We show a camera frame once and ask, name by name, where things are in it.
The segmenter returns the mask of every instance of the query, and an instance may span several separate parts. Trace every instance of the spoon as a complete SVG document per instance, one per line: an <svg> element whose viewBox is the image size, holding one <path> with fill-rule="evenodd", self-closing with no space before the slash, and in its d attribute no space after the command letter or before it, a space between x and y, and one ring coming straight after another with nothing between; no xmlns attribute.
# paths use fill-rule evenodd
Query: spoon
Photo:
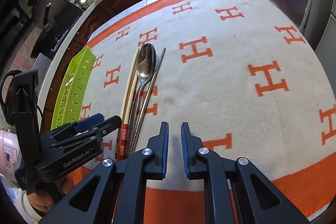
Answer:
<svg viewBox="0 0 336 224"><path fill-rule="evenodd" d="M140 79L140 86L136 93L136 97L132 106L131 111L131 134L129 140L132 140L134 135L134 129L137 125L137 109L140 102L140 93L145 88L145 85L152 79L156 65L156 54L155 49L152 44L147 43L142 46L140 49L136 66L137 74Z"/></svg>

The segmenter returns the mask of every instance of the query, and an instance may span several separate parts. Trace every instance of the metal screw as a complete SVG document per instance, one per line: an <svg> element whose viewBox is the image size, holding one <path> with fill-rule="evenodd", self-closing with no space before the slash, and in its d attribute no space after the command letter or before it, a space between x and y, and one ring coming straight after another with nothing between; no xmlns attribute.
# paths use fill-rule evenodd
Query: metal screw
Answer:
<svg viewBox="0 0 336 224"><path fill-rule="evenodd" d="M202 147L198 150L198 152L202 155L205 155L205 154L209 153L209 149L207 149L206 147Z"/></svg>
<svg viewBox="0 0 336 224"><path fill-rule="evenodd" d="M144 154L144 155L150 155L152 153L152 150L150 148L144 148L141 151L141 153Z"/></svg>
<svg viewBox="0 0 336 224"><path fill-rule="evenodd" d="M247 158L240 158L238 160L238 162L241 164L241 165L247 165L249 163L249 160Z"/></svg>
<svg viewBox="0 0 336 224"><path fill-rule="evenodd" d="M105 166L105 167L108 167L110 165L112 165L113 161L111 159L105 159L103 160L102 162L102 165Z"/></svg>

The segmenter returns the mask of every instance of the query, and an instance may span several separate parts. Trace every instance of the orange border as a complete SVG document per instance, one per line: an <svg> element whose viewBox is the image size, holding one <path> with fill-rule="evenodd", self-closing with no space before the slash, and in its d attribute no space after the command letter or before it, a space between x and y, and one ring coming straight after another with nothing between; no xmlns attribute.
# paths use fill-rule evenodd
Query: orange border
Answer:
<svg viewBox="0 0 336 224"><path fill-rule="evenodd" d="M273 184L305 215L328 204L336 194L336 152ZM84 166L71 173L75 185L91 170ZM204 224L204 193L147 187L144 224Z"/></svg>
<svg viewBox="0 0 336 224"><path fill-rule="evenodd" d="M125 16L124 18L120 19L110 27L103 30L101 33L96 35L93 39L91 39L86 45L89 46L89 48L92 48L96 46L98 43L103 41L105 38L112 35L114 32L120 30L121 28L133 23L134 21L149 15L151 13L154 13L156 11L159 11L160 9L171 6L177 3L180 3L184 0L158 0L154 3L151 3L135 12L133 12L130 15Z"/></svg>

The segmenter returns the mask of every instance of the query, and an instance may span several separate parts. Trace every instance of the green plastic basket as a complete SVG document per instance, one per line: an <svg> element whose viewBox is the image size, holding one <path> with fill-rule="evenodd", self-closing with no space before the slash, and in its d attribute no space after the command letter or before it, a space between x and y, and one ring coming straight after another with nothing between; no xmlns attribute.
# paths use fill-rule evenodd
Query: green plastic basket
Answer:
<svg viewBox="0 0 336 224"><path fill-rule="evenodd" d="M86 46L70 62L58 92L51 129L79 121L84 93L96 56Z"/></svg>

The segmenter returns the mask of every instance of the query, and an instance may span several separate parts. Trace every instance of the human hand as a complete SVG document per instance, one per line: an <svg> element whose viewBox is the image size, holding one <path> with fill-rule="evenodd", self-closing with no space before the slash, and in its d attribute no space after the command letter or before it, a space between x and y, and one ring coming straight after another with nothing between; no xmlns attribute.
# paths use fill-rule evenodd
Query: human hand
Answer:
<svg viewBox="0 0 336 224"><path fill-rule="evenodd" d="M62 192L67 194L72 188L74 188L74 181L70 174L64 177L62 184ZM47 213L49 210L47 206L52 205L53 199L51 195L45 190L38 189L34 193L27 195L29 203L37 210Z"/></svg>

